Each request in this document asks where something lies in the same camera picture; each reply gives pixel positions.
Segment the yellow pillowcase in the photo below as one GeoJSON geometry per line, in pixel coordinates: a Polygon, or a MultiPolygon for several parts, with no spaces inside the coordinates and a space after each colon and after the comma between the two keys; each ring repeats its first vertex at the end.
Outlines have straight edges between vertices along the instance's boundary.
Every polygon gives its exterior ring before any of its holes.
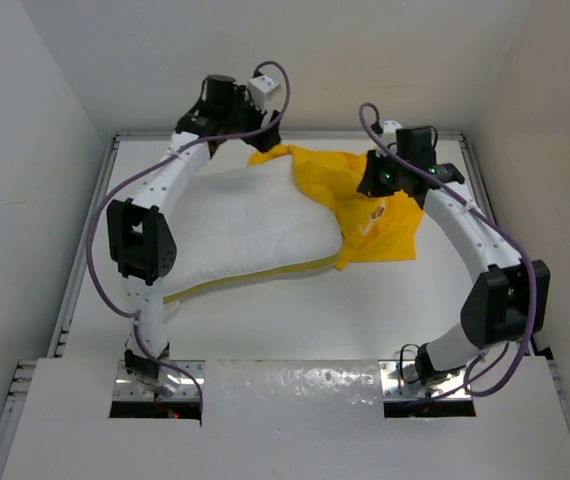
{"type": "Polygon", "coordinates": [[[412,261],[417,258],[415,235],[422,210],[405,193],[370,198],[357,187],[365,173],[367,157],[338,151],[309,150],[277,145],[250,156],[249,167],[290,158],[297,189],[334,214],[342,247],[334,268],[350,263],[412,261]]]}

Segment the white pillow yellow border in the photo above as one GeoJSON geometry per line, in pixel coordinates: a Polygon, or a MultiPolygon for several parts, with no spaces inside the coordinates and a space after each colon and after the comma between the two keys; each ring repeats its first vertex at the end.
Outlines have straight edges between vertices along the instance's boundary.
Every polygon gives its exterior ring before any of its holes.
{"type": "Polygon", "coordinates": [[[178,257],[165,278],[164,321],[217,287],[333,266],[334,213],[301,193],[289,155],[192,179],[168,220],[178,257]]]}

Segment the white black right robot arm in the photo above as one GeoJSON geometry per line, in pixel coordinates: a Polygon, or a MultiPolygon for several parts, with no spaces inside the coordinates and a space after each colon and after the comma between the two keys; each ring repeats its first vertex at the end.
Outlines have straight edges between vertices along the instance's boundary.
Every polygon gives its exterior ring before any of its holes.
{"type": "Polygon", "coordinates": [[[499,381],[504,386],[544,322],[551,273],[477,206],[459,169],[436,161],[432,128],[395,122],[365,129],[375,142],[366,154],[359,194],[386,198],[404,193],[446,235],[473,282],[458,323],[418,348],[419,382],[435,384],[498,344],[518,341],[519,350],[499,381]]]}

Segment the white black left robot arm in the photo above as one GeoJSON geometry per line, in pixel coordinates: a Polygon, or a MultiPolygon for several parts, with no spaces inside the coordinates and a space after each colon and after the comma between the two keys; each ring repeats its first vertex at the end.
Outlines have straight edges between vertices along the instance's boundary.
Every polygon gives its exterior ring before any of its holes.
{"type": "Polygon", "coordinates": [[[279,88],[261,72],[244,85],[225,75],[207,76],[198,100],[177,122],[161,168],[134,196],[109,203],[110,257],[125,280],[136,315],[125,350],[128,372],[158,379],[169,347],[164,279],[178,257],[169,227],[173,208],[192,177],[227,139],[242,138],[261,152],[279,142],[279,113],[266,108],[279,88]]]}

